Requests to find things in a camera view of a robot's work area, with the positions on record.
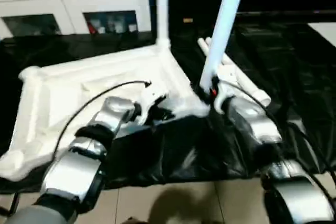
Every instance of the floor tile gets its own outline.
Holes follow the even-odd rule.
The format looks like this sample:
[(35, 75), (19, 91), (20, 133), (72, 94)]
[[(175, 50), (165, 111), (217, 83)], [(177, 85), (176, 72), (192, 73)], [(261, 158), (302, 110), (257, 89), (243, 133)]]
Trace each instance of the floor tile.
[(87, 214), (80, 215), (75, 224), (114, 224), (118, 190), (103, 191), (96, 207)]
[(216, 182), (226, 224), (266, 224), (260, 179)]
[(181, 183), (120, 189), (117, 223), (136, 217), (150, 224), (221, 223), (214, 183)]

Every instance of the vertical white pole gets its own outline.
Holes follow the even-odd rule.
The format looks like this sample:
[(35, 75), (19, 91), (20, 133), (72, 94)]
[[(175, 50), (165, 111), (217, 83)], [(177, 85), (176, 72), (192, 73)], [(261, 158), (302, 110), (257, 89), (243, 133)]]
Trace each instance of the vertical white pole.
[(157, 6), (157, 39), (156, 44), (159, 47), (169, 47), (169, 32), (168, 32), (168, 0), (156, 0)]
[(209, 94), (209, 90), (212, 86), (212, 77), (216, 74), (219, 64), (221, 64), (236, 17), (239, 2), (240, 0), (222, 0), (222, 3), (220, 4), (209, 56), (205, 60), (200, 80), (200, 86), (207, 94)]

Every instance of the glass cabinet door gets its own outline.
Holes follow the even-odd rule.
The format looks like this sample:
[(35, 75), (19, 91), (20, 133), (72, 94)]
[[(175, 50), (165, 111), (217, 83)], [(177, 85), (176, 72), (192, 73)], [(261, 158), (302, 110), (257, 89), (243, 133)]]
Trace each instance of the glass cabinet door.
[(136, 14), (133, 10), (84, 13), (84, 18), (91, 34), (123, 34), (138, 31)]
[(0, 2), (0, 39), (73, 34), (73, 28), (62, 0)]
[(2, 19), (15, 37), (61, 34), (53, 14), (13, 16)]

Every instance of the white foam frame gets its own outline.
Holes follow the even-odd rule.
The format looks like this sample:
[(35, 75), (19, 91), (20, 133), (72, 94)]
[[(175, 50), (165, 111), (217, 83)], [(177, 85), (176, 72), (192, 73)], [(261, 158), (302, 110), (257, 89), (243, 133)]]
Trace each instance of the white foam frame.
[[(97, 93), (122, 82), (150, 80), (165, 85), (169, 93), (160, 106), (172, 110), (175, 119), (208, 114), (208, 106), (194, 94), (189, 79), (170, 52), (168, 0), (157, 0), (157, 11), (156, 45), (48, 67), (29, 67), (21, 72), (19, 77), (24, 85), (11, 145), (0, 158), (0, 177), (18, 181), (34, 167), (49, 161), (69, 117)], [(143, 88), (141, 84), (131, 84), (106, 96), (136, 100)], [(59, 153), (69, 146), (75, 131), (101, 108), (105, 97), (71, 123)], [(142, 129), (135, 124), (125, 125), (118, 137)]]

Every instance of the tiled floor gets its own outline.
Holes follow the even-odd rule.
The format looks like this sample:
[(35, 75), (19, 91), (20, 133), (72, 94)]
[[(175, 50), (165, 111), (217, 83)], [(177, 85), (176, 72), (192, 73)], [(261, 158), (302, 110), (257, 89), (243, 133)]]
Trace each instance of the tiled floor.
[[(318, 178), (336, 196), (329, 175)], [(37, 197), (38, 194), (22, 195), (19, 208), (35, 202)], [(10, 202), (11, 196), (0, 196), (1, 206), (9, 207)], [(104, 191), (96, 208), (80, 216), (76, 224), (120, 224), (129, 217), (150, 224), (264, 224), (268, 219), (262, 203), (259, 179), (127, 187)]]

